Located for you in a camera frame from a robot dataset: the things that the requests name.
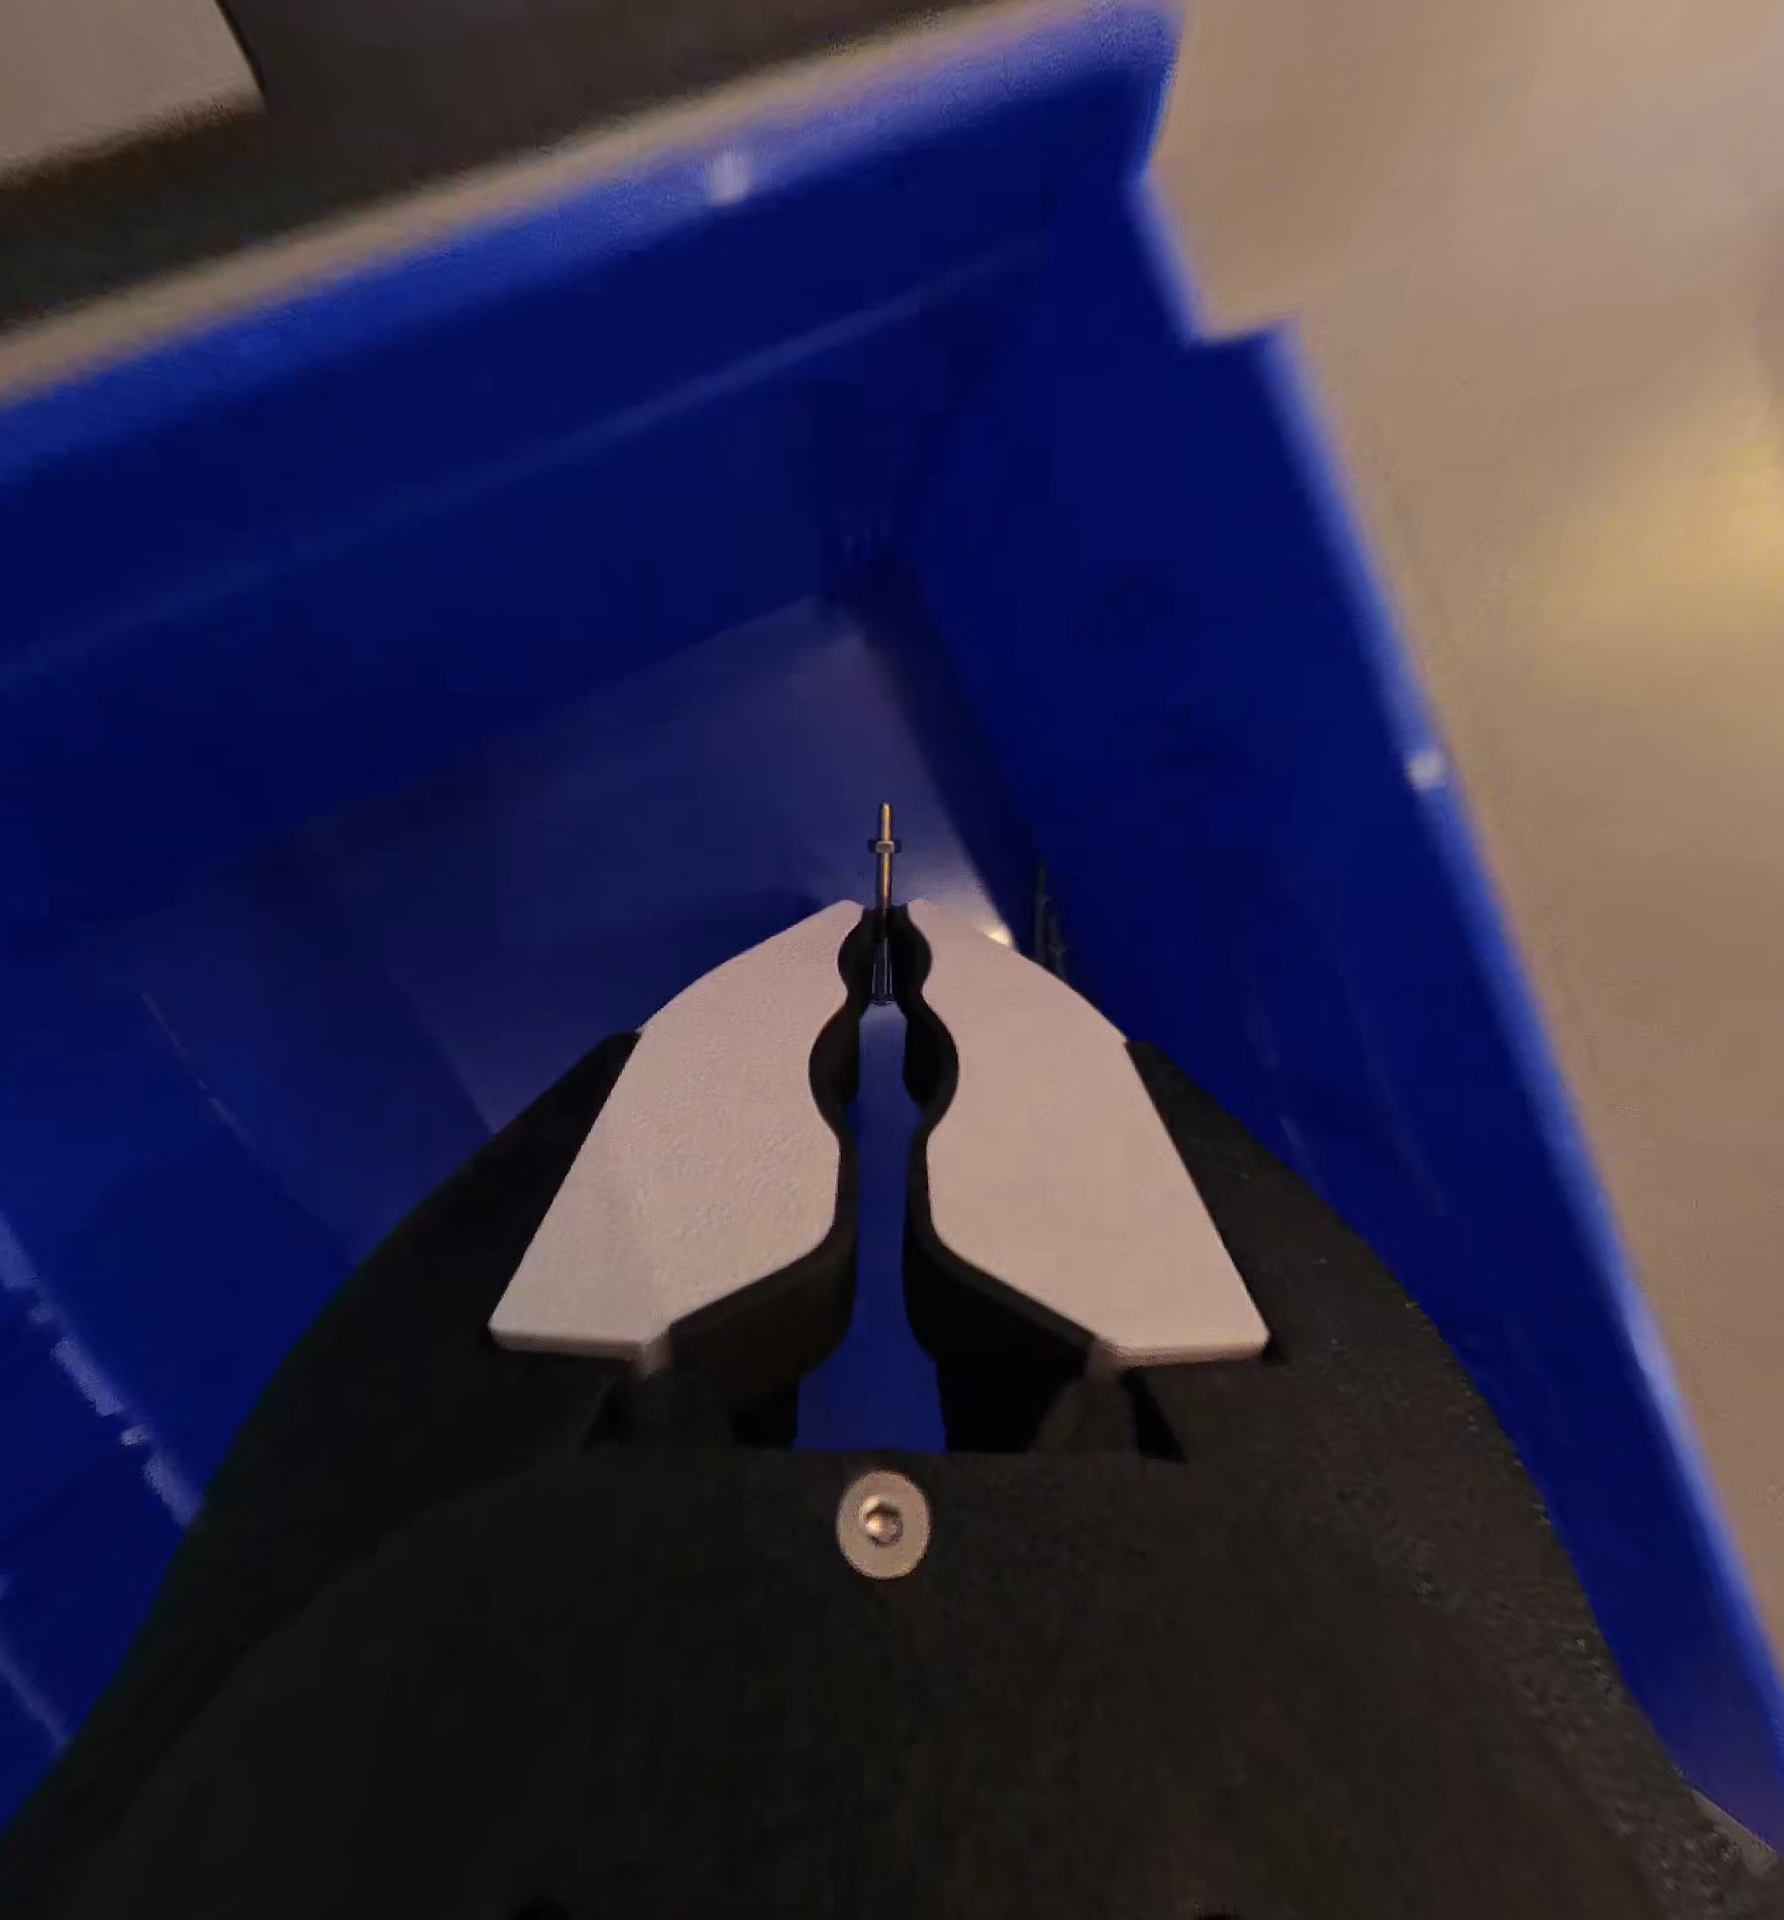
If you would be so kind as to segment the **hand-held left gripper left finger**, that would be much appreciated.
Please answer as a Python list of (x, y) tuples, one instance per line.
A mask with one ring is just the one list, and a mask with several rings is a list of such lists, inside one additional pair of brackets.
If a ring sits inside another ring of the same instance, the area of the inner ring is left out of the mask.
[(878, 947), (842, 898), (640, 1023), (491, 1309), (497, 1350), (598, 1364), (749, 1448), (801, 1441), (804, 1380), (856, 1316)]

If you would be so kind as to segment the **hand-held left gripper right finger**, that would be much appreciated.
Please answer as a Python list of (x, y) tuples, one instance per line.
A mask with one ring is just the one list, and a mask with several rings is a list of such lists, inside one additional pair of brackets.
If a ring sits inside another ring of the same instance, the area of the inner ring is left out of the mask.
[(1140, 1380), (1253, 1364), (1270, 1332), (1128, 1041), (940, 903), (897, 912), (904, 1311), (945, 1443), (1023, 1453), (1060, 1402), (1138, 1439)]

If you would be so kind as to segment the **blue plastic bin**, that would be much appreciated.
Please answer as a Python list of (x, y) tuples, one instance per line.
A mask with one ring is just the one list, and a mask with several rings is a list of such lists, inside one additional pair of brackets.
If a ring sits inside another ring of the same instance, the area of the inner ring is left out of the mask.
[[(1110, 7), (0, 401), (0, 1917), (1733, 1917), (1784, 1680), (1279, 331)], [(870, 999), (801, 1441), (487, 1324), (848, 898), (1270, 1332), (945, 1443)]]

